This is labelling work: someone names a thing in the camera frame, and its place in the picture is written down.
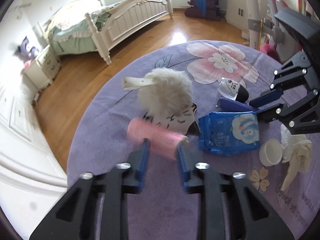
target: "white cabinet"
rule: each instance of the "white cabinet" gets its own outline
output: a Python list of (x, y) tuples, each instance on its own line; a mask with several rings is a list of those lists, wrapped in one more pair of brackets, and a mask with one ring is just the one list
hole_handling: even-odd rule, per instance
[[(268, 0), (258, 0), (260, 17), (267, 16)], [(246, 0), (228, 0), (227, 1), (227, 22), (237, 28), (248, 31), (248, 9)]]
[(15, 98), (12, 104), (10, 128), (28, 141), (31, 141), (31, 129), (27, 112), (23, 104)]
[(66, 187), (35, 181), (0, 166), (0, 205), (22, 239), (30, 238), (66, 190)]
[(6, 124), (9, 124), (12, 100), (12, 94), (0, 85), (0, 119)]
[(7, 219), (29, 239), (66, 190), (67, 176), (41, 132), (36, 112), (0, 84), (0, 206)]
[(60, 63), (58, 62), (58, 58), (50, 49), (50, 45), (48, 45), (31, 62), (31, 65), (25, 70), (25, 74), (38, 90), (42, 90), (49, 84), (52, 84), (59, 69)]

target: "purple rug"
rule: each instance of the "purple rug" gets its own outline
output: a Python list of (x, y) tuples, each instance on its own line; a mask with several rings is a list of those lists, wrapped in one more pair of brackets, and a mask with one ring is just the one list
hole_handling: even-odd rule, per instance
[[(157, 67), (186, 71), (193, 80), (196, 119), (216, 108), (221, 77), (239, 81), (249, 92), (249, 99), (268, 89), (273, 72), (281, 65), (251, 48), (220, 41), (194, 41), (157, 50), (145, 55), (113, 77), (100, 90), (86, 110), (73, 138), (68, 159), (68, 185), (73, 185), (84, 171), (101, 174), (125, 161), (137, 148), (129, 143), (126, 130), (131, 119), (142, 117), (137, 91), (124, 91), (121, 78), (143, 77)], [(281, 98), (289, 105), (305, 95), (304, 88), (286, 91)], [(280, 140), (280, 122), (259, 123), (260, 142)], [(319, 210), (320, 147), (319, 134), (313, 142), (310, 172), (298, 173), (285, 192), (280, 191), (287, 165), (263, 167), (259, 151), (222, 157), (203, 153), (203, 160), (216, 171), (232, 174), (242, 171), (269, 201), (293, 232), (295, 239), (306, 231)], [(198, 137), (190, 138), (190, 148), (198, 151)], [(141, 195), (128, 196), (129, 237), (131, 240), (195, 240), (197, 230), (196, 195), (186, 195), (180, 186), (177, 164), (151, 155), (146, 186)]]

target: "wooden floor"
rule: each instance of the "wooden floor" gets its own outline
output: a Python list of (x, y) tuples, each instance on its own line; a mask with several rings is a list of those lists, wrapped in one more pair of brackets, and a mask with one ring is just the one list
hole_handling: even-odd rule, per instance
[(84, 111), (109, 79), (149, 52), (195, 40), (245, 42), (241, 31), (226, 21), (187, 18), (177, 10), (172, 20), (163, 17), (113, 48), (110, 66), (96, 52), (62, 57), (61, 70), (36, 106), (42, 131), (62, 168), (66, 171), (72, 138)]

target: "white cloth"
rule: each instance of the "white cloth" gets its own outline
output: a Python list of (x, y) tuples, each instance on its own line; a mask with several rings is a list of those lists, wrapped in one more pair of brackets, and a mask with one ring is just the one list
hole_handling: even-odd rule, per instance
[(305, 134), (291, 135), (283, 124), (280, 127), (280, 131), (281, 144), (284, 148), (282, 163), (289, 161), (287, 175), (281, 187), (281, 190), (284, 191), (298, 172), (306, 173), (309, 171), (312, 142), (307, 139)]

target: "black bottle cap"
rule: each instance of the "black bottle cap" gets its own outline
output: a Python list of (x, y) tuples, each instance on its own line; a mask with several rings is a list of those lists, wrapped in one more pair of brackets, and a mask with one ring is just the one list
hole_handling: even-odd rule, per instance
[(237, 97), (236, 97), (236, 101), (244, 103), (245, 101), (248, 100), (248, 98), (249, 98), (249, 93), (247, 92), (247, 90), (242, 85), (240, 85), (239, 91), (238, 91), (238, 94), (237, 94)]

